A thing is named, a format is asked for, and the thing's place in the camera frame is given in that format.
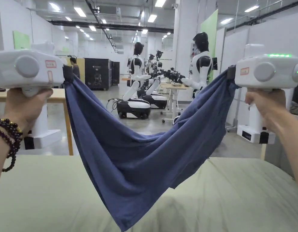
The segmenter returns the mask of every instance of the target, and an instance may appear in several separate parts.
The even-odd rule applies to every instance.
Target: round gray button
[[[269,62],[263,62],[256,66],[254,76],[258,81],[268,81],[275,74],[275,66]]]
[[[15,62],[17,72],[23,77],[35,77],[40,70],[37,60],[28,55],[19,56]]]

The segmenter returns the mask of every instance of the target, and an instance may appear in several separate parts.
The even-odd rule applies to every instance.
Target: blue fabric
[[[168,189],[193,175],[221,143],[235,83],[218,76],[167,132],[143,135],[113,117],[75,78],[66,88],[73,135],[85,169],[122,231]]]

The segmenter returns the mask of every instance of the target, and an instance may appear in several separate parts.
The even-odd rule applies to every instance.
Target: black server rack
[[[112,84],[119,85],[120,81],[120,62],[112,62]]]
[[[85,58],[85,84],[91,90],[108,90],[112,85],[112,62],[109,59]]]

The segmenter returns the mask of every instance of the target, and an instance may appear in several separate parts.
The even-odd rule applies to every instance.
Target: person
[[[26,136],[35,120],[40,115],[46,99],[49,98],[52,93],[52,89],[44,89],[32,98],[26,98],[22,94],[21,89],[10,89],[7,92],[5,114],[3,118],[8,118],[13,123],[17,123],[23,132],[23,136]],[[0,130],[8,135],[7,131],[2,127],[0,127]],[[0,137],[0,176],[9,149],[9,145],[2,139],[2,137]]]
[[[73,73],[80,79],[81,73],[79,71],[79,66],[77,65],[76,58],[71,57],[70,62],[71,62],[71,65],[73,65]]]
[[[26,98],[21,90],[11,89],[7,93],[5,116],[18,124],[24,135],[28,133],[39,116],[42,106],[52,90],[42,90],[32,98]],[[263,116],[265,126],[275,132],[286,151],[298,184],[298,119],[285,107],[286,99],[283,90],[248,91],[246,103],[255,103]],[[0,175],[8,155],[9,146],[0,137]]]

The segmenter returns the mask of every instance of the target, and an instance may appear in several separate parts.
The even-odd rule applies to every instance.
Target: human hand
[[[21,89],[10,89],[7,92],[4,118],[17,123],[26,136],[40,115],[46,99],[52,94],[52,89],[43,89],[33,97],[27,98]]]
[[[247,104],[255,103],[258,111],[263,116],[264,126],[273,132],[276,131],[274,119],[287,112],[285,92],[281,89],[274,89],[271,92],[248,89],[245,102]]]

